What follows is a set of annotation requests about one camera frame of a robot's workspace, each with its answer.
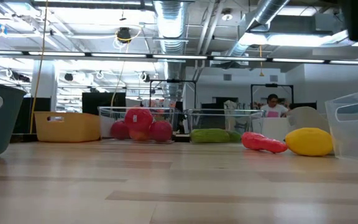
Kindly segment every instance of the floor board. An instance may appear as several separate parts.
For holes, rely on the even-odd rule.
[[[11,144],[0,223],[358,223],[358,162],[239,144]]]

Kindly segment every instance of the toy fruit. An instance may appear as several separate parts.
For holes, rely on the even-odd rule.
[[[125,114],[124,122],[131,131],[149,130],[153,116],[149,109],[132,108]]]
[[[333,150],[331,135],[319,128],[301,128],[285,136],[288,148],[302,156],[325,156]]]
[[[149,140],[149,130],[145,131],[134,131],[129,130],[129,136],[135,141],[147,141]]]
[[[150,126],[150,139],[165,142],[171,139],[172,126],[167,121],[156,121]]]
[[[275,139],[266,138],[263,134],[246,132],[241,137],[244,147],[252,150],[266,150],[272,153],[284,152],[287,146]]]
[[[222,129],[195,129],[190,134],[192,143],[225,143],[230,142],[229,134]]]
[[[111,126],[110,134],[111,137],[118,140],[129,139],[129,129],[124,121],[114,122],[114,124]]]
[[[230,142],[241,142],[241,134],[235,131],[226,131],[229,134]]]

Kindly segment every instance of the green vegetable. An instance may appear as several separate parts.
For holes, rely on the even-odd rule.
[[[190,134],[193,143],[225,143],[230,142],[229,134],[222,129],[196,129]]]
[[[229,134],[230,142],[241,142],[241,134],[235,131],[226,131]]]

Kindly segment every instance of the metal frame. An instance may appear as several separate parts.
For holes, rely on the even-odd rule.
[[[29,52],[20,50],[0,50],[0,57],[29,58],[39,60],[41,52]],[[270,58],[270,57],[225,57],[212,55],[167,55],[167,54],[122,54],[117,52],[45,52],[44,60],[116,60],[116,61],[146,61],[158,62],[160,59],[178,60],[218,60],[237,62],[263,62],[263,63],[298,63],[316,65],[358,65],[358,60],[331,60],[331,59],[306,59],[306,58]]]
[[[264,86],[267,88],[277,88],[279,86],[282,87],[290,87],[291,88],[291,103],[294,103],[294,99],[293,99],[293,85],[279,85],[279,84],[251,84],[251,109],[254,109],[254,91],[253,88],[254,86]]]
[[[193,80],[150,80],[149,89],[149,107],[152,106],[152,84],[153,82],[166,82],[166,83],[194,83],[194,108],[197,106],[197,82]]]

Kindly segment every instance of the white wall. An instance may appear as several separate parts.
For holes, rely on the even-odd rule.
[[[288,71],[285,81],[288,85],[293,85],[295,103],[305,103],[305,65]]]
[[[194,91],[193,88],[190,88],[188,84],[186,84],[183,88],[183,109],[192,109],[194,108]]]
[[[249,71],[249,69],[229,69],[221,68],[204,68],[200,79],[197,83],[197,108],[202,103],[212,103],[213,97],[238,97],[240,103],[250,104],[250,85],[266,84],[270,82],[270,75],[278,75],[278,84],[285,84],[285,74],[280,69],[267,68],[263,69],[264,77],[260,75],[260,69]],[[190,80],[193,77],[194,68],[186,68],[186,78]],[[223,74],[231,74],[232,81],[223,81]],[[287,98],[290,101],[290,89],[286,91],[282,88],[266,88],[264,86],[255,86],[253,91],[254,101],[261,101],[269,94],[275,93],[279,97]],[[194,93],[186,87],[183,93],[185,108],[194,107]]]
[[[293,84],[296,103],[317,101],[317,110],[325,113],[325,101],[358,92],[358,66],[300,65],[286,74]]]

